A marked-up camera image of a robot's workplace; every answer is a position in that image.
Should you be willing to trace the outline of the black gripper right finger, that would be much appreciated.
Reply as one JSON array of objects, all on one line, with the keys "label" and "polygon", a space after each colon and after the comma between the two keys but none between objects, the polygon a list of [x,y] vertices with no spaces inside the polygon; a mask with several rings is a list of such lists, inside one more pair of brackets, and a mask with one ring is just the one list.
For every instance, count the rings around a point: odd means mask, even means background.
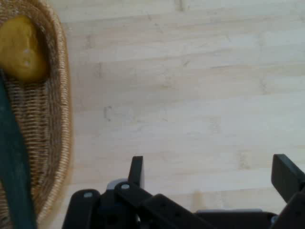
[{"label": "black gripper right finger", "polygon": [[305,227],[305,173],[286,155],[275,154],[271,181],[286,202],[277,216],[273,229],[303,229]]}]

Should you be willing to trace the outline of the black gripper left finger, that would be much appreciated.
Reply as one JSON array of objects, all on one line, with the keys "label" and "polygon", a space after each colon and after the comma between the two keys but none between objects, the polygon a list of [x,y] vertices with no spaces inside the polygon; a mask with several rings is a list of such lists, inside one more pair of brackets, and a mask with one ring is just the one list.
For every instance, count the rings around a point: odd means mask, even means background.
[{"label": "black gripper left finger", "polygon": [[127,179],[75,192],[64,229],[208,229],[210,224],[162,194],[143,189],[143,157],[132,158]]}]

